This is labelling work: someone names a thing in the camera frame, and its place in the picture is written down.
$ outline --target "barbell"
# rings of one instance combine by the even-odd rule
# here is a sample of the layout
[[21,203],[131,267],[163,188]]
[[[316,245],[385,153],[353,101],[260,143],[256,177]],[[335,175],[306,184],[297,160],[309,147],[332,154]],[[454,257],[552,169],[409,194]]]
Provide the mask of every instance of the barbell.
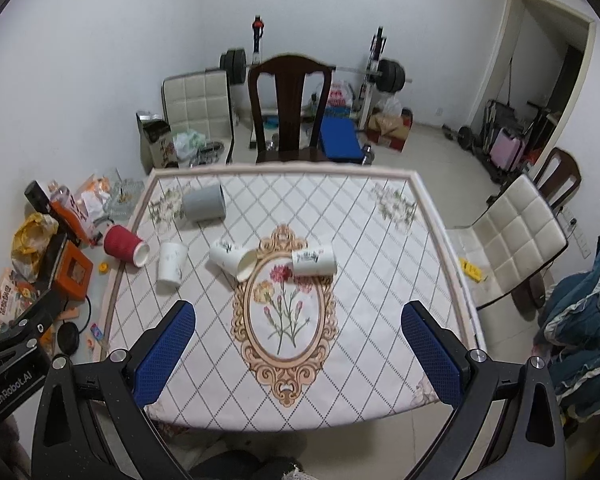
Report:
[[[244,84],[247,79],[247,67],[251,66],[247,64],[247,53],[243,48],[229,49],[220,56],[220,68],[225,70],[230,85]],[[379,91],[388,94],[399,92],[406,82],[412,81],[406,78],[402,65],[392,59],[381,59],[378,70],[359,70],[345,66],[334,66],[333,69],[368,75]]]

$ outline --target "red box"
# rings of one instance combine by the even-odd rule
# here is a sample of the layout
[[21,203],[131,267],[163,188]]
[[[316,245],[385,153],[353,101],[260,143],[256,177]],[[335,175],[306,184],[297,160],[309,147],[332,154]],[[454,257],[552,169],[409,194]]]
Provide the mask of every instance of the red box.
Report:
[[391,135],[381,135],[379,130],[371,130],[369,128],[366,130],[366,136],[371,142],[376,143],[378,146],[386,146],[392,150],[397,150],[398,152],[402,151],[405,142],[407,142],[407,139],[398,139]]

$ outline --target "pink suitcase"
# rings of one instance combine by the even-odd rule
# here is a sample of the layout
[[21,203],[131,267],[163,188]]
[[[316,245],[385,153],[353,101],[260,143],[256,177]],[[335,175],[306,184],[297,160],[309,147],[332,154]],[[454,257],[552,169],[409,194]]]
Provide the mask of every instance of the pink suitcase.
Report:
[[525,151],[525,141],[519,137],[510,137],[506,129],[501,128],[491,148],[491,161],[497,168],[511,171],[520,162]]

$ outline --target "door frame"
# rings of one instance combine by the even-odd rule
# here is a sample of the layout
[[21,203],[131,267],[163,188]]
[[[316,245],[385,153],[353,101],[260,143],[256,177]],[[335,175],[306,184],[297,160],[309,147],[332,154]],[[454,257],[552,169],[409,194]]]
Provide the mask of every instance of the door frame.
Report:
[[[558,121],[558,125],[555,127],[555,130],[552,133],[551,137],[549,138],[546,146],[544,147],[544,150],[542,150],[542,153],[541,153],[540,157],[538,158],[538,161],[534,165],[535,171],[532,170],[532,172],[531,172],[532,174],[535,174],[535,172],[537,172],[539,168],[542,168],[542,165],[544,164],[545,160],[547,159],[549,152],[551,152],[551,150],[556,145],[556,142],[560,138],[560,135],[562,134],[562,131],[564,130],[566,123],[569,121],[569,117],[571,116],[571,113],[573,112],[576,102],[578,101],[578,97],[580,96],[580,91],[582,90],[582,86],[584,85],[584,81],[587,77],[587,72],[589,71],[591,55],[593,53],[593,46],[594,46],[595,39],[596,39],[596,22],[592,17],[587,16],[586,14],[583,14],[582,12],[579,12],[578,10],[573,9],[572,7],[567,6],[566,4],[564,4],[558,0],[539,0],[539,1],[548,3],[552,6],[555,6],[565,12],[572,14],[574,17],[582,20],[583,22],[588,23],[589,24],[589,32],[587,35],[587,46],[585,47],[584,55],[582,57],[582,65],[580,66],[580,73],[578,74],[578,78],[576,79],[576,83],[573,87],[573,92],[571,92],[571,97],[569,98],[569,101],[567,102],[567,105],[564,109],[562,117],[560,118],[560,121]],[[500,23],[500,30],[496,37],[496,43],[494,45],[493,52],[491,53],[491,59],[489,60],[487,70],[486,70],[484,78],[482,80],[482,84],[480,85],[480,91],[478,92],[478,95],[474,101],[474,106],[472,107],[471,114],[469,115],[469,118],[467,121],[468,124],[472,124],[476,118],[476,115],[482,113],[482,110],[480,110],[480,108],[481,108],[480,105],[484,101],[484,97],[486,95],[487,89],[491,82],[491,78],[494,77],[494,68],[496,67],[496,63],[498,61],[502,62],[502,60],[500,59],[500,57],[501,57],[500,51],[502,49],[502,40],[503,40],[505,32],[507,30],[507,25],[509,24],[510,18],[512,18],[512,15],[511,15],[512,3],[513,3],[513,0],[507,0],[507,2],[505,4],[504,13],[502,16],[502,22]]]

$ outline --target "black round object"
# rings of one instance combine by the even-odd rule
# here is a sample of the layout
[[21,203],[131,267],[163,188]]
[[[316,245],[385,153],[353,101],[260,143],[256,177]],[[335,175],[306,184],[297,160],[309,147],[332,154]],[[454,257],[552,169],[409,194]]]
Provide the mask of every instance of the black round object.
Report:
[[468,126],[463,126],[458,131],[458,144],[463,150],[470,150],[474,142],[474,133]]
[[58,348],[63,354],[73,355],[78,349],[80,343],[80,334],[78,333],[78,327],[71,321],[62,323],[58,329],[56,335],[58,341]]
[[378,63],[378,72],[380,72],[380,75],[376,78],[376,88],[379,91],[393,93],[396,65],[397,63],[390,59],[381,59]]
[[244,84],[247,81],[247,53],[243,48],[235,51],[234,80],[237,85]]
[[229,49],[224,55],[224,69],[226,70],[226,76],[229,79],[230,85],[235,85],[234,79],[234,58],[235,50]]
[[394,93],[399,92],[404,88],[404,84],[407,81],[407,76],[404,73],[404,68],[400,63],[395,61],[395,84]]

